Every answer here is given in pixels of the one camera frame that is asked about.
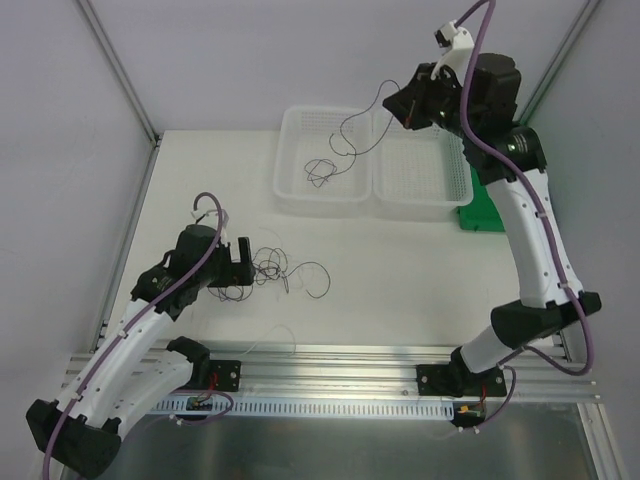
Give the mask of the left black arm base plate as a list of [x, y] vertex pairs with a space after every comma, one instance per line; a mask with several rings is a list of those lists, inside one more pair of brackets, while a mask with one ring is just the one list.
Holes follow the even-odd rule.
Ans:
[[209, 363], [210, 387], [214, 391], [237, 392], [240, 388], [242, 362], [212, 359]]

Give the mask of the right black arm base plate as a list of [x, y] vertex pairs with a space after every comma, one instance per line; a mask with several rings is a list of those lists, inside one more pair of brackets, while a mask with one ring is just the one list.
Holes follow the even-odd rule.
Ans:
[[455, 373], [449, 364], [419, 364], [415, 367], [420, 396], [495, 397], [507, 395], [503, 373], [498, 368], [483, 373]]

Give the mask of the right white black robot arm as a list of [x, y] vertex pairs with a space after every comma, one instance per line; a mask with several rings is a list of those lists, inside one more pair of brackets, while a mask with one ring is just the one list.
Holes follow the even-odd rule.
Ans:
[[499, 364], [602, 308], [564, 250], [539, 137], [514, 119], [520, 83], [513, 59], [484, 53], [467, 98], [452, 68], [423, 63], [383, 102], [408, 130], [438, 126], [462, 140], [467, 162], [499, 213], [518, 274], [518, 299], [493, 308], [481, 334], [456, 348], [447, 363], [418, 367], [423, 393], [477, 394], [497, 378]]

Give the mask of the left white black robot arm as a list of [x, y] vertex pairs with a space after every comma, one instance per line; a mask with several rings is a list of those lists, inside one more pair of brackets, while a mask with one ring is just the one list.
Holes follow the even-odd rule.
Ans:
[[191, 224], [176, 246], [138, 278], [117, 328], [53, 401], [38, 399], [26, 413], [46, 463], [57, 461], [84, 479], [113, 463], [133, 426], [171, 392], [212, 387], [210, 351], [180, 336], [154, 366], [132, 373], [162, 333], [208, 288], [250, 286], [255, 278], [250, 241], [228, 243], [210, 226]]

